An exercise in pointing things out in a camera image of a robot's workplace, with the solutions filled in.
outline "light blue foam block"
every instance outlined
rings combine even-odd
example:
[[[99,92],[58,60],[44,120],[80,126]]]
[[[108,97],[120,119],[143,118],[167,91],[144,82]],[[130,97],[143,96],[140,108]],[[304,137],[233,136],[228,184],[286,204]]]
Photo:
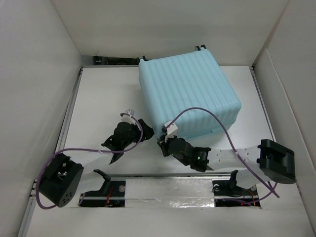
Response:
[[[155,135],[181,111],[202,107],[213,112],[227,129],[236,121],[241,102],[212,54],[201,51],[141,60],[139,81]],[[178,137],[193,139],[218,131],[218,122],[204,111],[188,111],[177,121]]]

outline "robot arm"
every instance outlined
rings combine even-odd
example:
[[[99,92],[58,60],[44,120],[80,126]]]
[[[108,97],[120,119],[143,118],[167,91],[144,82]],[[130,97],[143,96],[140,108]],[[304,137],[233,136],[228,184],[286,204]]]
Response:
[[[128,115],[134,115],[133,110],[125,111]],[[138,120],[139,124],[142,126],[143,137],[140,142],[151,139],[154,135],[154,130],[149,127],[142,119]],[[121,122],[118,124],[117,128],[114,130],[112,136],[110,136],[101,146],[110,149],[111,151],[123,151],[133,142],[137,142],[140,139],[141,132],[136,125],[136,122],[127,115],[121,117]],[[113,154],[110,164],[116,162],[119,158],[123,156],[124,153]]]
[[[163,129],[165,134],[158,141],[163,155],[174,156],[183,165],[191,169],[205,172],[223,168],[245,168],[233,150],[218,150],[211,148],[193,147],[183,138],[176,136],[175,124]],[[249,167],[264,181],[273,180],[283,184],[295,183],[294,152],[274,141],[265,139],[261,144],[244,149],[237,149]],[[248,169],[234,171],[238,187],[249,189],[259,183]]]

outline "white wall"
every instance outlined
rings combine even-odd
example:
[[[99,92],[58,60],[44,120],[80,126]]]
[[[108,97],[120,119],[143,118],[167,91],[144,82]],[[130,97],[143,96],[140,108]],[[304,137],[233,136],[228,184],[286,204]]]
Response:
[[[296,152],[297,184],[316,230],[316,1],[290,0],[255,68],[276,139]]]
[[[82,55],[158,58],[205,44],[251,65],[287,0],[52,0]]]
[[[0,236],[16,236],[81,66],[49,0],[0,0]]]

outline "red wire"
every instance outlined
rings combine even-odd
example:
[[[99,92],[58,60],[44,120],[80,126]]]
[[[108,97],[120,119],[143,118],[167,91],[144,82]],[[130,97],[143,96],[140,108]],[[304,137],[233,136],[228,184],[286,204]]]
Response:
[[[248,190],[248,192],[250,193],[250,195],[252,196],[252,200],[253,200],[253,205],[256,206],[256,202],[255,202],[255,198],[253,197],[253,194],[250,190]]]
[[[111,196],[112,190],[113,190],[113,187],[111,187],[110,192],[109,192],[109,194],[107,195],[107,201],[106,201],[106,203],[105,203],[105,206],[107,206],[107,204],[110,202],[110,201],[109,201],[109,198],[110,198],[110,196]]]

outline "black mounting bracket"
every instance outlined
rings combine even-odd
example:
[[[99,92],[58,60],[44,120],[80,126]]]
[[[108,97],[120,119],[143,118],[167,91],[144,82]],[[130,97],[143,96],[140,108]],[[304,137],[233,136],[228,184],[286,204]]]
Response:
[[[39,192],[57,207],[67,205],[73,199],[83,166],[73,162],[63,153],[58,154],[46,168],[39,183]]]
[[[292,150],[268,139],[261,140],[258,148],[261,151],[257,163],[265,175],[277,183],[294,184],[296,182]]]
[[[94,172],[100,174],[104,182],[99,190],[84,193],[81,207],[124,207],[125,181],[112,181],[111,177],[99,169]]]
[[[196,46],[195,47],[195,51],[200,51],[202,48],[204,48],[204,49],[206,49],[206,46],[205,46],[205,44],[202,44],[201,46]]]
[[[247,189],[243,189],[236,185],[236,176],[238,170],[234,170],[231,173],[229,180],[214,180],[213,181],[213,193],[216,196],[230,196],[239,197],[244,194]]]

